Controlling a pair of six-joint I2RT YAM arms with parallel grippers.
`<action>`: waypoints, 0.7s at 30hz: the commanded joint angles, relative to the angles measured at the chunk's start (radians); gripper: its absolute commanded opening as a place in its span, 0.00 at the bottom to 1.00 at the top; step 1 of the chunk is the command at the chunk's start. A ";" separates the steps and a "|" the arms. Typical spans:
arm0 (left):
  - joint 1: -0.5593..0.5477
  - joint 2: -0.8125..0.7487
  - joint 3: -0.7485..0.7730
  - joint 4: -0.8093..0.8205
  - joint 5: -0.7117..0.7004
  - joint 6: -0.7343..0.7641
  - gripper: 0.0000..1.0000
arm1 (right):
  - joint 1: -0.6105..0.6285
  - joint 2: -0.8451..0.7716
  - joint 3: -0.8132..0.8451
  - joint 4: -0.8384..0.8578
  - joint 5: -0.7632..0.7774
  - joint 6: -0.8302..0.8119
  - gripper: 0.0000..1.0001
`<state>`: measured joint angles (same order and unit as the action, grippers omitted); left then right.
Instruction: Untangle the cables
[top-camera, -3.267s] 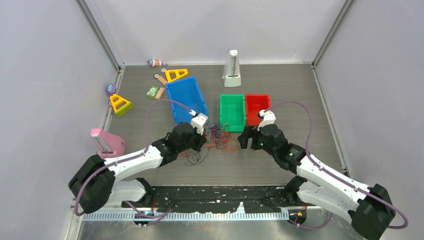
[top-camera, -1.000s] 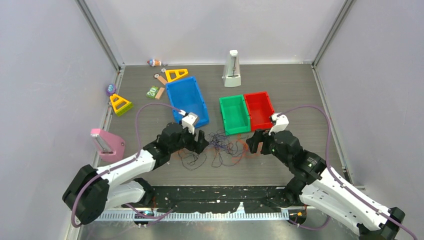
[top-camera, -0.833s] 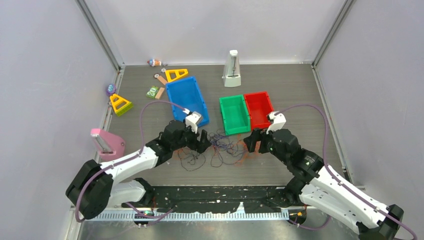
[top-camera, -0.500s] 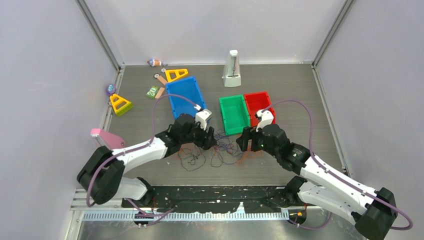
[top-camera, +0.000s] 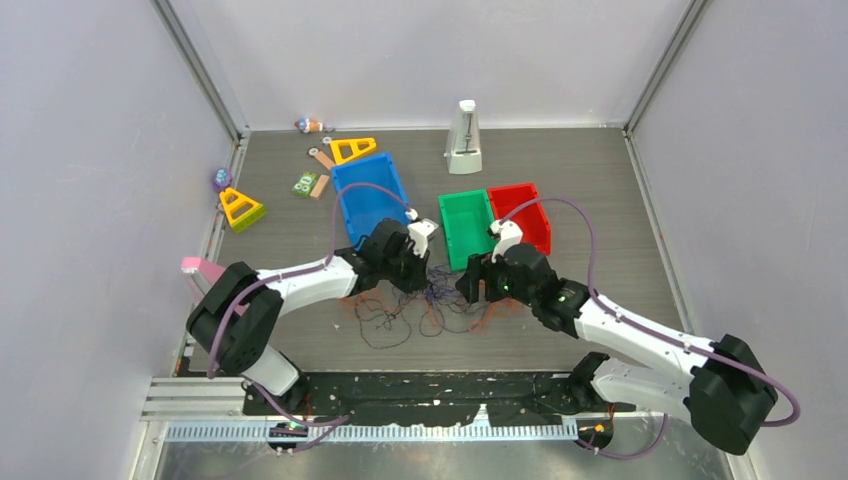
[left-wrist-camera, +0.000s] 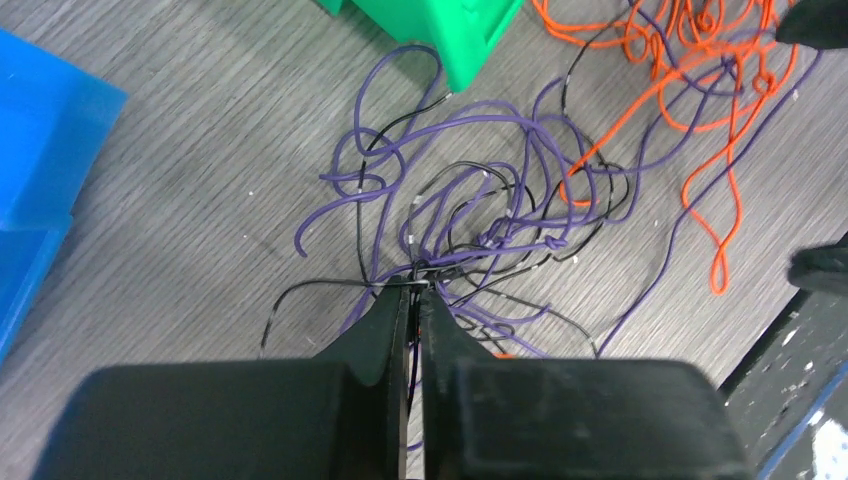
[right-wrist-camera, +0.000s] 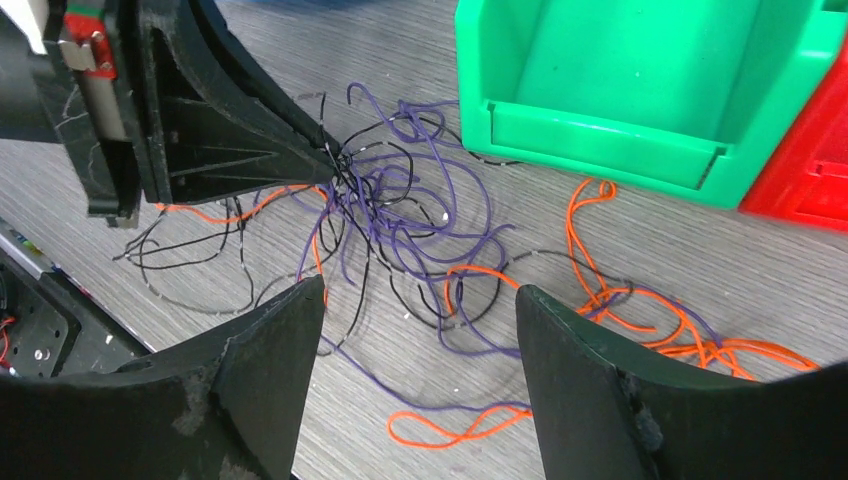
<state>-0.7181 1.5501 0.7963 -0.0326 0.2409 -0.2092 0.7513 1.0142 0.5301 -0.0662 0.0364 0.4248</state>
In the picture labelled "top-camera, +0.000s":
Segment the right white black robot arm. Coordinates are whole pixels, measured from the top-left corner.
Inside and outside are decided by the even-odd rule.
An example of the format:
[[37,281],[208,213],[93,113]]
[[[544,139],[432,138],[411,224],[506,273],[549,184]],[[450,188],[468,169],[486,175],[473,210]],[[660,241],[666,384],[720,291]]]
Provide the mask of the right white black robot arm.
[[455,283],[468,303],[515,300],[546,328],[633,359],[592,352],[574,369],[571,397],[584,410],[603,403],[646,407],[684,421],[712,446],[747,452],[777,403],[751,347],[726,334],[713,341],[630,312],[588,286],[557,275],[545,255],[519,243],[502,255],[474,254]]

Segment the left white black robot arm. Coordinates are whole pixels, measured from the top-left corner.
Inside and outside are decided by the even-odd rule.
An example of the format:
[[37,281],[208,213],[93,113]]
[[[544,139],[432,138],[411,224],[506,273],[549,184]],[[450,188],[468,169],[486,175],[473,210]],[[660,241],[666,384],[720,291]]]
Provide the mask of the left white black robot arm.
[[387,281],[411,294],[424,289],[429,219],[402,224],[387,218],[353,247],[328,258],[277,270],[254,270],[244,262],[226,267],[186,320],[186,331],[227,375],[259,384],[280,412],[298,412],[307,398],[303,375],[269,344],[282,316],[325,300],[343,299]]

